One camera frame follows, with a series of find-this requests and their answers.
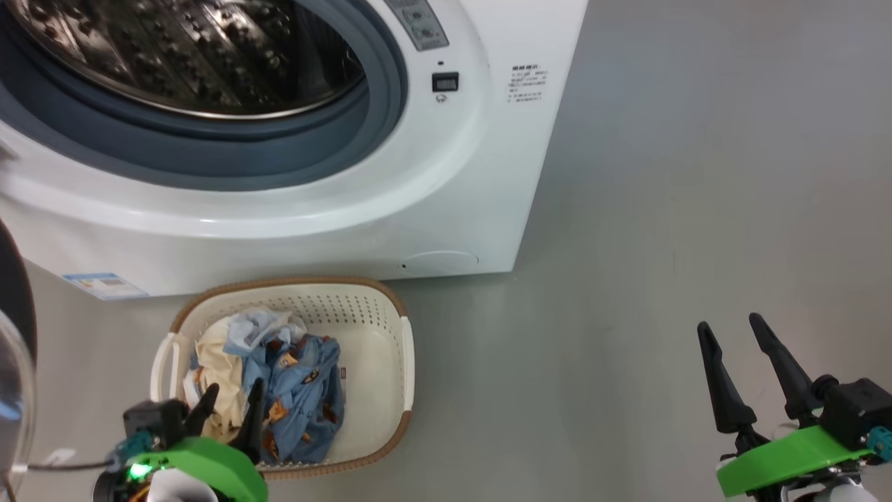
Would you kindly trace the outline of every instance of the gray floor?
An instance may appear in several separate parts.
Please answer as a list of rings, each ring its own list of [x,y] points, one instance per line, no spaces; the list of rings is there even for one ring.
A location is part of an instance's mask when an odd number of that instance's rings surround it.
[[[751,311],[813,376],[892,388],[892,4],[592,2],[516,271],[394,283],[417,337],[407,436],[274,500],[717,500],[732,438],[704,319],[763,433],[786,417]],[[102,304],[31,272],[35,458],[99,457],[185,300]],[[883,499],[890,479],[867,482]],[[34,474],[22,496],[90,482]]]

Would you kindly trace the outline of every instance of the white washing machine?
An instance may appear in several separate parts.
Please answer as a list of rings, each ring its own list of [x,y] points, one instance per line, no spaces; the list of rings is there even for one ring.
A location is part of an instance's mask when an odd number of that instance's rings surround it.
[[[5,0],[0,217],[109,299],[510,271],[585,6]]]

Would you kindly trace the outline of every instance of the cable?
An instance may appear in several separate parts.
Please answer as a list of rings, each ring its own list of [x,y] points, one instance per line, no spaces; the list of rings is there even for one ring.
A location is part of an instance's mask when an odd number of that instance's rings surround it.
[[[9,476],[3,477],[3,488],[6,490],[6,497],[9,498],[9,502],[16,502],[15,491],[12,490],[12,483],[9,481]]]
[[[59,464],[59,465],[40,465],[31,464],[28,466],[29,471],[53,472],[70,472],[70,471],[90,471],[93,469],[104,469],[112,464],[111,460],[102,462],[93,462],[92,464]]]

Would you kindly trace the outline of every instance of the laundry basket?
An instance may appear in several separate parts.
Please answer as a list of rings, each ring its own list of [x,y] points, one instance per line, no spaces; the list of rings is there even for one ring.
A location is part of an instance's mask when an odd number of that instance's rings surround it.
[[[219,319],[247,308],[292,311],[309,333],[337,339],[346,374],[342,428],[320,464],[259,464],[268,480],[338,473],[372,464],[402,439],[415,396],[412,327],[396,295],[376,280],[318,277],[258,280],[211,289],[189,302],[170,326],[152,367],[150,395],[184,399],[182,381],[194,343]],[[164,394],[164,368],[170,365]]]

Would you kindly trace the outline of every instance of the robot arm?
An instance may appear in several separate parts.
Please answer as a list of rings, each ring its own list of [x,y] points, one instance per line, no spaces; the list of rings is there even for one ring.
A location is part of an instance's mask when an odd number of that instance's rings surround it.
[[[759,314],[749,322],[759,347],[771,358],[787,399],[787,416],[799,428],[770,441],[753,429],[756,414],[744,404],[722,362],[722,349],[709,327],[698,326],[715,427],[736,433],[736,453],[723,456],[716,471],[725,497],[749,495],[757,502],[790,500],[790,492],[821,491],[799,502],[876,500],[861,487],[869,465],[892,462],[892,395],[868,379],[840,384],[829,375],[812,383]],[[814,410],[823,407],[820,418]]]

